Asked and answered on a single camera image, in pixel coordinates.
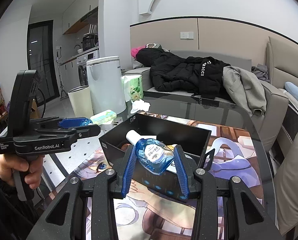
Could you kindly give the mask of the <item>person's left hand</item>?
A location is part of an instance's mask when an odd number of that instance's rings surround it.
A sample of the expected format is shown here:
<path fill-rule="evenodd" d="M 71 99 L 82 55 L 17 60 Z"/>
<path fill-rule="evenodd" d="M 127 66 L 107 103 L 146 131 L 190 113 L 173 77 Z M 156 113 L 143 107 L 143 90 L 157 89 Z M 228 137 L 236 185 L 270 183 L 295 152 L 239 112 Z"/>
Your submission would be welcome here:
<path fill-rule="evenodd" d="M 28 163 L 17 155 L 0 154 L 0 179 L 10 186 L 15 186 L 13 172 L 28 172 L 24 180 L 34 190 L 41 184 L 44 157 L 45 155 L 40 155 L 36 160 Z"/>

